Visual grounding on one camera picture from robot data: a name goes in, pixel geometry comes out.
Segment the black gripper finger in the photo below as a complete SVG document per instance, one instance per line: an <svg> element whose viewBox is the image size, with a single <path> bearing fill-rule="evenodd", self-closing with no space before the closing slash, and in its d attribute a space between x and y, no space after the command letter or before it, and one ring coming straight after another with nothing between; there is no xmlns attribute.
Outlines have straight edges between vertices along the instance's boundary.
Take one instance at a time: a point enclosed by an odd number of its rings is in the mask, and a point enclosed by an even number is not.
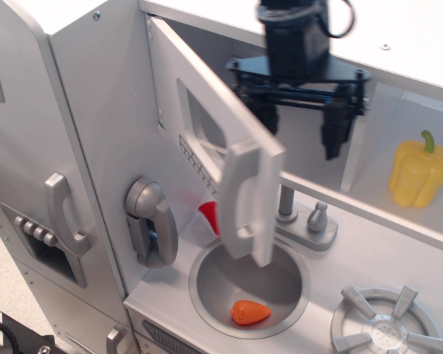
<svg viewBox="0 0 443 354"><path fill-rule="evenodd" d="M325 148L326 160L336 159L340 155L342 144L349 139L354 115L345 105L328 105L323 110L321 142Z"/></svg>
<svg viewBox="0 0 443 354"><path fill-rule="evenodd" d="M276 135L279 117L274 104L253 100L249 103L249 109L272 135Z"/></svg>

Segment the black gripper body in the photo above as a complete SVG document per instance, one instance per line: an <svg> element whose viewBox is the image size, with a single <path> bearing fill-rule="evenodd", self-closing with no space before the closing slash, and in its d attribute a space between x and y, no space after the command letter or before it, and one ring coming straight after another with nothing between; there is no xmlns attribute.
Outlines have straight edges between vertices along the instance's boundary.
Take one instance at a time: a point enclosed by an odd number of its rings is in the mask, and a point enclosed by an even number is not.
<svg viewBox="0 0 443 354"><path fill-rule="evenodd" d="M345 105L354 116L365 112L370 75L333 58L334 38L325 16L261 16L267 55L233 59L235 93L249 107L253 100L323 111Z"/></svg>

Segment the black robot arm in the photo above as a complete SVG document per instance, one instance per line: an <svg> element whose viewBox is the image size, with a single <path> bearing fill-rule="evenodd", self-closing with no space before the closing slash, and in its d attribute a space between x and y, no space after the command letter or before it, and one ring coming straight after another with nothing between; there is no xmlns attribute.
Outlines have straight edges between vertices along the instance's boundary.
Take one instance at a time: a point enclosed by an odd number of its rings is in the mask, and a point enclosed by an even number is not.
<svg viewBox="0 0 443 354"><path fill-rule="evenodd" d="M326 1L261 1L258 20L264 25L267 55L233 59L238 98L271 132L278 131L277 106L319 110L326 159L336 159L348 141L353 121L366 110L365 84L370 74L331 56Z"/></svg>

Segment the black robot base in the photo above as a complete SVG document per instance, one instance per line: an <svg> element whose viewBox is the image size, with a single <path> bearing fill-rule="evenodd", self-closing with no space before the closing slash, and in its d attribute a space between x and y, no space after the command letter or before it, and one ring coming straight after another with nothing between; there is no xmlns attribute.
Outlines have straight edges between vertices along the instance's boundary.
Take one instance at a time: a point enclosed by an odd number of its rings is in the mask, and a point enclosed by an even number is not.
<svg viewBox="0 0 443 354"><path fill-rule="evenodd" d="M65 353L54 336L41 336L0 311L0 353Z"/></svg>

